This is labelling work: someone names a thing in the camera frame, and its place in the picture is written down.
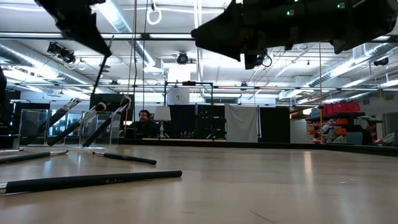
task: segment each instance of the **shelf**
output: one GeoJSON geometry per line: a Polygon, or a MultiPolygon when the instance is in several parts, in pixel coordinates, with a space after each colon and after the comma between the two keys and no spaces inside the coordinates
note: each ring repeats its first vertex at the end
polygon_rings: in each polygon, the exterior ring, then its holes
{"type": "MultiPolygon", "coordinates": [[[[324,115],[323,120],[328,120],[332,118],[356,118],[358,116],[364,116],[365,113],[363,112],[358,112],[358,113],[337,113],[337,114],[329,114],[329,115],[324,115]]],[[[320,117],[314,117],[314,118],[307,118],[306,121],[320,121],[320,117]]]]}

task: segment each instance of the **ceiling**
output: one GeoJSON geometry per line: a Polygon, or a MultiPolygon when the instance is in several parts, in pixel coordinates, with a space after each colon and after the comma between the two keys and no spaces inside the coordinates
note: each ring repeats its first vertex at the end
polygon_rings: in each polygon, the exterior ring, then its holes
{"type": "MultiPolygon", "coordinates": [[[[159,8],[165,8],[162,11],[162,20],[156,25],[146,24],[146,11],[138,10],[137,13],[137,32],[149,33],[190,33],[195,28],[193,6],[196,1],[189,0],[156,0],[159,8]]],[[[229,4],[228,0],[201,0],[203,6],[202,22],[207,22],[220,14],[229,4]]],[[[119,0],[119,5],[123,9],[126,20],[133,24],[134,21],[134,1],[119,0]]],[[[137,1],[138,8],[145,7],[146,0],[137,1]]],[[[45,11],[41,10],[33,0],[0,0],[0,32],[59,32],[55,27],[54,19],[45,11]]],[[[97,26],[102,33],[115,33],[113,26],[98,11],[97,26]]],[[[398,34],[398,29],[394,29],[392,34],[398,34]]],[[[48,57],[49,59],[62,62],[58,58],[52,58],[47,53],[47,48],[51,40],[1,40],[2,43],[17,41],[18,43],[30,48],[34,52],[48,57]]],[[[99,64],[102,56],[95,51],[69,40],[58,40],[59,45],[73,50],[75,55],[84,61],[87,66],[84,70],[77,68],[74,71],[94,80],[99,70],[99,64]]],[[[180,52],[186,52],[189,58],[197,61],[198,53],[193,41],[145,41],[146,50],[154,57],[162,58],[167,69],[176,66],[175,56],[180,52]]],[[[138,60],[136,65],[131,60],[131,46],[126,41],[114,41],[111,46],[113,56],[107,61],[111,66],[108,73],[104,73],[101,78],[102,84],[108,84],[111,80],[118,80],[119,83],[128,83],[132,80],[135,73],[134,66],[137,67],[138,78],[145,77],[147,83],[162,83],[164,77],[157,75],[144,74],[142,71],[142,60],[138,60]]],[[[292,50],[284,51],[283,47],[269,49],[273,63],[269,68],[259,67],[254,70],[245,70],[244,64],[231,58],[203,50],[203,82],[213,82],[215,85],[240,85],[241,82],[248,82],[249,85],[256,86],[298,86],[298,77],[310,78],[320,71],[329,69],[329,67],[339,60],[350,58],[352,50],[343,52],[339,55],[334,54],[333,46],[328,43],[308,43],[295,45],[292,50]]],[[[391,53],[390,67],[396,62],[395,52],[391,53]]],[[[191,80],[199,81],[196,63],[189,63],[184,67],[190,71],[191,80]]],[[[340,77],[349,78],[352,82],[371,75],[370,71],[383,71],[384,67],[371,66],[364,64],[360,67],[350,70],[340,77]]],[[[374,79],[361,83],[362,85],[374,84],[374,79]]],[[[280,90],[263,90],[259,94],[274,93],[278,94],[280,90]]]]}

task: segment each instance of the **wooden floor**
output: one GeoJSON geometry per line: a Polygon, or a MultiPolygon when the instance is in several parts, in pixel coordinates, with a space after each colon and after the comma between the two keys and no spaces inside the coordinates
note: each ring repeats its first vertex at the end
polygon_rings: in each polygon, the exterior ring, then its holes
{"type": "Polygon", "coordinates": [[[397,223],[398,158],[331,151],[124,146],[157,166],[69,152],[0,165],[0,182],[183,170],[179,179],[0,196],[0,223],[397,223]]]}

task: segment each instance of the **person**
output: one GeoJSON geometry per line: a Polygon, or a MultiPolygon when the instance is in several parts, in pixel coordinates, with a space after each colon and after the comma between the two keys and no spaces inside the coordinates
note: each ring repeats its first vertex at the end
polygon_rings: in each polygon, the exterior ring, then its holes
{"type": "Polygon", "coordinates": [[[150,118],[150,113],[147,110],[141,110],[139,112],[139,121],[132,123],[130,128],[136,128],[137,134],[140,134],[143,138],[153,138],[159,134],[159,127],[150,118]]]}

